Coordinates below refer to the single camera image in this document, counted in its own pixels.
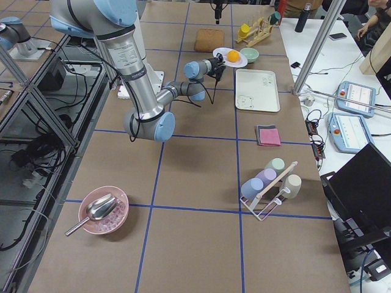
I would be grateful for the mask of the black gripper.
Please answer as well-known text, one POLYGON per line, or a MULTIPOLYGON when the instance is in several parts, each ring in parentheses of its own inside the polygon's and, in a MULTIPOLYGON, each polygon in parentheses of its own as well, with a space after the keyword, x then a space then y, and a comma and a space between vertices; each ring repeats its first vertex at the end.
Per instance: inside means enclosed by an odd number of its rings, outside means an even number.
POLYGON ((215 57, 210 59, 210 64, 212 69, 224 68, 224 56, 218 52, 215 57))
POLYGON ((213 0, 213 10, 215 22, 218 24, 218 19, 221 19, 222 10, 223 10, 223 1, 222 0, 213 0))

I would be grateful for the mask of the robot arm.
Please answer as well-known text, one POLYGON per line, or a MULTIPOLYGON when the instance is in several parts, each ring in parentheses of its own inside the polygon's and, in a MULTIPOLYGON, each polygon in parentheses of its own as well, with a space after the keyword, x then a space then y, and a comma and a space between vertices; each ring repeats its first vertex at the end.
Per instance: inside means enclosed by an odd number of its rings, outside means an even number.
POLYGON ((123 122, 126 132, 134 139, 169 140, 175 130, 175 116, 165 106, 179 96, 203 100, 204 76, 220 79, 225 69, 221 54, 187 63, 188 81, 170 82, 155 93, 134 38, 139 19, 135 1, 52 1, 50 18, 55 30, 95 38, 106 47, 107 63, 122 80, 134 105, 123 122))

